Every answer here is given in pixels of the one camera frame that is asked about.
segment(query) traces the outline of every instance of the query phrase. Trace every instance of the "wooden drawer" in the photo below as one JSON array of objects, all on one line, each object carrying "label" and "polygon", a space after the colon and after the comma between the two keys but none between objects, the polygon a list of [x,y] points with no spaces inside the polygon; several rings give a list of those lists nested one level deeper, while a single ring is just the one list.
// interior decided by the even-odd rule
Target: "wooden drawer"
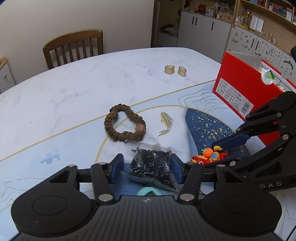
[{"label": "wooden drawer", "polygon": [[6,63],[2,69],[0,69],[0,90],[1,92],[4,92],[6,90],[6,87],[8,86],[9,81],[11,80],[12,76],[8,67],[8,64]]}]

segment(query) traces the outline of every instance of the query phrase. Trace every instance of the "gold line pattern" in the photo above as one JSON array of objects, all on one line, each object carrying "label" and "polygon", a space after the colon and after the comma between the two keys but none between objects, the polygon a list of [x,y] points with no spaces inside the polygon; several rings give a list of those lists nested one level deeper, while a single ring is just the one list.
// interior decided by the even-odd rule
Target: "gold line pattern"
[{"label": "gold line pattern", "polygon": [[[159,105],[159,106],[149,107],[149,108],[146,108],[146,109],[140,110],[140,111],[135,112],[135,113],[138,114],[138,113],[141,113],[141,112],[146,111],[146,110],[151,110],[151,109],[160,108],[160,107],[183,107],[183,108],[188,108],[188,109],[194,109],[194,110],[202,111],[202,110],[199,110],[199,109],[197,109],[197,108],[187,107],[187,106],[183,106],[183,105]],[[224,125],[228,126],[227,124],[225,124],[223,121],[221,121],[221,120],[220,120],[219,118],[217,118],[216,116],[214,116],[214,115],[211,115],[211,116],[214,117],[214,118],[216,118],[216,119],[219,120],[220,122],[222,122]],[[120,126],[120,125],[121,125],[123,122],[125,122],[126,120],[128,120],[128,118],[125,118],[125,119],[122,120],[120,123],[118,123],[118,124],[114,127],[114,129],[116,129],[118,126]],[[105,145],[105,143],[106,143],[106,141],[108,140],[108,138],[109,138],[109,136],[106,136],[105,140],[102,142],[102,144],[101,144],[101,146],[100,146],[100,148],[99,148],[98,154],[96,155],[96,159],[95,159],[95,161],[94,161],[95,163],[98,163],[99,156],[100,156],[100,154],[101,154],[101,152],[102,152],[102,149],[103,149],[103,146]]]},{"label": "gold line pattern", "polygon": [[[166,96],[166,95],[172,94],[172,93],[176,93],[176,92],[179,92],[179,91],[182,91],[182,90],[186,90],[186,89],[189,89],[189,88],[192,88],[192,87],[198,86],[198,85],[207,84],[207,83],[210,83],[210,82],[213,82],[213,81],[216,81],[216,80],[210,80],[210,81],[207,81],[207,82],[204,82],[204,83],[200,83],[200,84],[197,84],[197,85],[192,85],[192,86],[189,86],[189,87],[185,87],[185,88],[180,89],[180,90],[172,91],[172,92],[169,92],[169,93],[166,93],[166,94],[163,94],[163,95],[157,96],[157,97],[153,97],[153,98],[148,99],[148,100],[141,101],[141,102],[136,103],[136,104],[132,104],[132,105],[130,105],[130,107],[133,107],[133,106],[136,106],[136,105],[139,105],[139,104],[142,104],[142,103],[148,102],[148,101],[150,101],[150,100],[154,100],[154,99],[157,99],[157,98],[160,98],[160,97],[163,97],[163,96]],[[49,139],[51,139],[51,138],[53,138],[53,137],[59,136],[59,135],[65,133],[65,132],[71,131],[71,130],[77,128],[77,127],[83,126],[83,125],[88,124],[88,123],[90,123],[90,122],[96,121],[96,120],[98,120],[98,119],[100,119],[100,118],[103,118],[103,117],[105,117],[106,115],[107,115],[107,114],[102,115],[102,116],[99,116],[99,117],[97,117],[97,118],[94,118],[94,119],[92,119],[92,120],[89,120],[89,121],[87,121],[87,122],[84,122],[84,123],[82,123],[82,124],[79,124],[79,125],[77,125],[77,126],[73,126],[73,127],[69,128],[69,129],[64,130],[64,131],[62,131],[62,132],[60,132],[60,133],[57,133],[57,134],[55,134],[55,135],[53,135],[53,136],[50,136],[50,137],[48,137],[48,138],[45,138],[45,139],[43,139],[43,140],[41,140],[41,141],[39,141],[39,142],[36,142],[36,143],[34,143],[34,144],[30,145],[30,146],[27,146],[27,147],[25,147],[25,148],[23,148],[23,149],[21,149],[21,150],[15,152],[15,153],[9,155],[9,156],[7,156],[7,157],[1,159],[0,162],[2,162],[2,161],[4,161],[4,160],[8,159],[9,157],[12,157],[12,156],[18,154],[18,153],[20,153],[20,152],[22,152],[22,151],[24,151],[24,150],[27,150],[27,149],[29,149],[29,148],[31,148],[31,147],[33,147],[33,146],[36,146],[36,145],[38,145],[38,144],[40,144],[40,143],[42,143],[42,142],[44,142],[44,141],[47,141],[47,140],[49,140]]]}]

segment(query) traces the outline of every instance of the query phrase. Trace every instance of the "teal object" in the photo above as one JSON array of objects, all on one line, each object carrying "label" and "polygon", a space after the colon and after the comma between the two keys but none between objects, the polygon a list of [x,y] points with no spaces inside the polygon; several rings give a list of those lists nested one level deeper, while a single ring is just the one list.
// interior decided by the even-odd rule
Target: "teal object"
[{"label": "teal object", "polygon": [[138,191],[137,196],[163,196],[163,193],[153,187],[144,187]]}]

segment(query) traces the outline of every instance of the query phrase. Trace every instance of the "white cabinet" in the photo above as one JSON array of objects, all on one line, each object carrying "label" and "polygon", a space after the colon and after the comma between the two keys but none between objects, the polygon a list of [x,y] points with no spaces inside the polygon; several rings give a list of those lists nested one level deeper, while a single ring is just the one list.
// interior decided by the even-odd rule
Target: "white cabinet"
[{"label": "white cabinet", "polygon": [[0,58],[0,93],[15,86],[6,58]]},{"label": "white cabinet", "polygon": [[235,26],[231,29],[226,51],[252,54],[257,43],[257,35]]},{"label": "white cabinet", "polygon": [[283,55],[283,51],[265,39],[257,37],[256,45],[252,55],[259,56],[274,67],[277,67]]},{"label": "white cabinet", "polygon": [[193,49],[220,63],[230,26],[212,17],[182,12],[177,46]]},{"label": "white cabinet", "polygon": [[195,16],[197,15],[191,12],[182,12],[177,47],[193,49],[193,24],[195,24],[194,21],[197,19]]},{"label": "white cabinet", "polygon": [[8,64],[6,63],[1,69],[0,69],[0,91],[4,92],[10,79],[11,79],[11,73],[8,68]]},{"label": "white cabinet", "polygon": [[5,91],[9,90],[11,87],[14,87],[14,86],[15,86],[15,82],[14,82],[13,78],[11,78]]},{"label": "white cabinet", "polygon": [[177,47],[177,38],[166,33],[158,33],[157,45],[161,47]]},{"label": "white cabinet", "polygon": [[207,56],[221,63],[231,24],[218,19],[212,20],[210,35],[204,39],[207,43],[206,48],[209,51]]},{"label": "white cabinet", "polygon": [[296,64],[291,56],[283,52],[277,69],[281,72],[284,79],[289,79],[296,84]]},{"label": "white cabinet", "polygon": [[212,18],[195,14],[196,20],[193,24],[193,50],[209,57],[209,38],[211,32]]}]

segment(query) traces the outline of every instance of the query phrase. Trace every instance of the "sticker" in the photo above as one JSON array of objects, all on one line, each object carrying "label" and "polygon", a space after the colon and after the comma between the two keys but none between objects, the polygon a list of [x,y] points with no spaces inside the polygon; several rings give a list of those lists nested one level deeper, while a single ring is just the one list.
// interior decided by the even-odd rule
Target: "sticker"
[{"label": "sticker", "polygon": [[222,78],[219,81],[216,91],[243,117],[249,114],[254,107],[254,105],[248,101],[246,97],[244,97],[240,92],[238,92]]}]

